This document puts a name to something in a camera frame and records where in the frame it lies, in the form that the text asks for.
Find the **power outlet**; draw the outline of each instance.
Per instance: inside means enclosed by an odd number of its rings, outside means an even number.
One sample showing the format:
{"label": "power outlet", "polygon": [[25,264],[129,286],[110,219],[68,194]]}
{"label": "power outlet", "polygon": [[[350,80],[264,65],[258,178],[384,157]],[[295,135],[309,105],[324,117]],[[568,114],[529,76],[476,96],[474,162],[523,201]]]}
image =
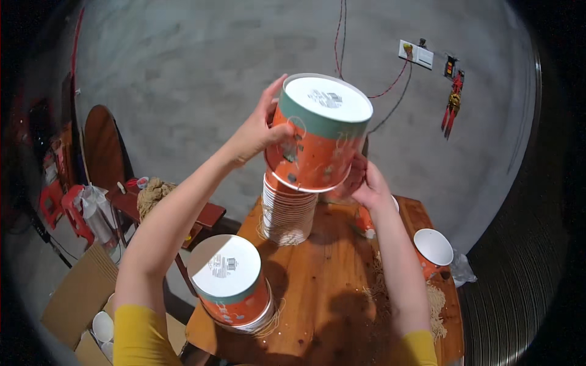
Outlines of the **power outlet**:
{"label": "power outlet", "polygon": [[[404,45],[411,45],[413,47],[413,55],[411,57],[407,57],[407,52],[405,52]],[[399,57],[419,64],[430,70],[434,64],[433,52],[402,39],[399,41]]]}
{"label": "power outlet", "polygon": [[[410,45],[411,47],[413,47],[413,57],[407,57],[407,52],[405,52],[405,45]],[[414,45],[413,43],[407,42],[406,40],[400,40],[399,41],[399,57],[401,57],[402,59],[406,59],[409,60],[411,62],[415,61],[415,54],[417,52],[417,49],[419,47],[417,45]]]}

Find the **concrete wall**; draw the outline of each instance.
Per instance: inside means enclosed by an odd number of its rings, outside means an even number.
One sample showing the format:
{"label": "concrete wall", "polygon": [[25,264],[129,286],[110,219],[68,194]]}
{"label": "concrete wall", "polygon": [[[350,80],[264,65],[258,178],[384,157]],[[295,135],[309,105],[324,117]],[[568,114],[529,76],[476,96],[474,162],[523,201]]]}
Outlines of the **concrete wall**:
{"label": "concrete wall", "polygon": [[[180,183],[286,72],[336,75],[340,2],[87,1],[77,63],[77,112],[106,105],[137,176]],[[367,95],[398,75],[399,39],[426,38],[432,71],[413,67],[408,90],[372,135],[371,159],[395,194],[421,200],[435,227],[467,252],[488,226],[518,171],[534,106],[529,36],[500,0],[348,1],[345,79]],[[466,71],[449,141],[440,131],[451,83],[445,53]],[[373,101],[377,124],[395,105],[408,69]],[[261,156],[212,197],[242,220],[261,193]]]}

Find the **yellow shirt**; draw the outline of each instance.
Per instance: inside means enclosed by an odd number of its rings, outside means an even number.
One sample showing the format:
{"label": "yellow shirt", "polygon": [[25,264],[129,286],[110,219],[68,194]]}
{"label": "yellow shirt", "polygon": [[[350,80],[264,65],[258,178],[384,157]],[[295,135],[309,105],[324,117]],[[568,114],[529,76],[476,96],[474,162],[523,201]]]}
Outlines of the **yellow shirt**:
{"label": "yellow shirt", "polygon": [[[400,365],[437,366],[434,342],[426,330],[406,334],[398,347]],[[114,366],[180,366],[165,322],[151,309],[122,305],[114,315]]]}

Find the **wall switch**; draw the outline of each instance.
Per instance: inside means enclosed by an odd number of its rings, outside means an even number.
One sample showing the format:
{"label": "wall switch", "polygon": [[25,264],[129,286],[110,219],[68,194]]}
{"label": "wall switch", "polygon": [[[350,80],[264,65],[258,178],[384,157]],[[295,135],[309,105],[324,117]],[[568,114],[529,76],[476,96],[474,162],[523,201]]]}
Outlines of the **wall switch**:
{"label": "wall switch", "polygon": [[431,70],[434,64],[434,53],[425,48],[417,47],[415,62]]}

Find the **wooden table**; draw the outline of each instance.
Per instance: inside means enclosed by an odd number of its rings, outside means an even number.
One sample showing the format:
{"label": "wooden table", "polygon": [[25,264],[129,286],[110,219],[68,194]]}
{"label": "wooden table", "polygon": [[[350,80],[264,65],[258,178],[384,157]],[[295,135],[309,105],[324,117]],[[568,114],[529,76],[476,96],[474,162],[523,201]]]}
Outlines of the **wooden table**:
{"label": "wooden table", "polygon": [[[421,202],[396,197],[407,232],[432,228]],[[256,226],[260,200],[238,235],[260,252],[263,271],[271,283],[282,313],[280,325],[261,339],[226,331],[196,306],[186,328],[193,345],[231,362],[257,365],[393,365],[390,320],[381,303],[369,299],[376,240],[355,233],[356,207],[319,204],[312,234],[299,246],[278,247],[260,238]],[[439,365],[460,364],[464,338],[458,295],[451,276],[436,275],[431,282],[446,297],[441,312],[448,335],[435,343]]]}
{"label": "wooden table", "polygon": [[[140,189],[137,186],[129,186],[124,184],[126,188],[126,194],[122,194],[118,186],[111,188],[108,193],[106,193],[106,199],[110,201],[112,207],[116,212],[122,212],[123,215],[130,218],[134,223],[134,227],[138,228],[140,224],[140,215],[138,213],[137,203],[138,203],[138,193]],[[191,238],[186,240],[183,243],[183,248],[187,248],[195,239],[195,236],[203,229],[211,230],[212,227],[224,216],[226,213],[226,209],[221,206],[217,206],[212,203],[206,203],[202,212],[199,214],[195,224],[191,231],[189,231],[189,235]],[[118,218],[118,214],[114,214],[114,221],[116,222],[116,230],[118,232],[118,237],[122,241],[124,247],[128,246],[126,242],[126,238],[124,238],[124,233],[122,231],[122,226],[120,223],[120,219]],[[181,259],[179,253],[175,256],[175,263],[179,268],[179,272],[183,277],[183,280],[187,284],[187,287],[193,296],[197,297],[197,293],[193,288],[191,281],[189,280],[189,276],[187,275],[187,268]]]}

